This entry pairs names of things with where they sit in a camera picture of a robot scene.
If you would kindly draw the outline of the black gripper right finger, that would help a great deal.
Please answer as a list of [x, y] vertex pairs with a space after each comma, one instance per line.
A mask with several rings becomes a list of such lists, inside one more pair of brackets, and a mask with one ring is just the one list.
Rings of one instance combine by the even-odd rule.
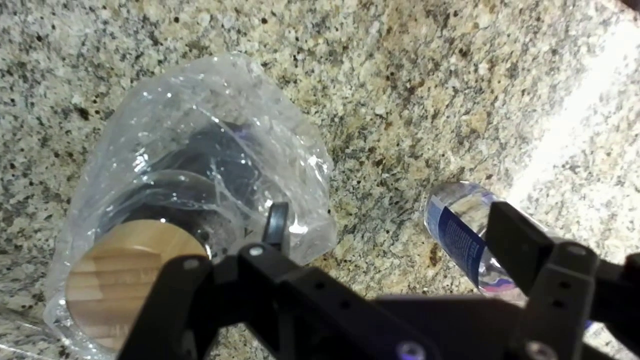
[[511, 203], [489, 203], [485, 243], [523, 294], [549, 287], [545, 263], [554, 239]]

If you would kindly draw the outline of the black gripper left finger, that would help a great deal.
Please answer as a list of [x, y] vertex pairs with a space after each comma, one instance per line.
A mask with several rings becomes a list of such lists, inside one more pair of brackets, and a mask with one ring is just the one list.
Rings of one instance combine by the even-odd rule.
[[261, 242], [286, 251], [288, 250], [288, 209], [286, 201], [274, 201], [268, 209]]

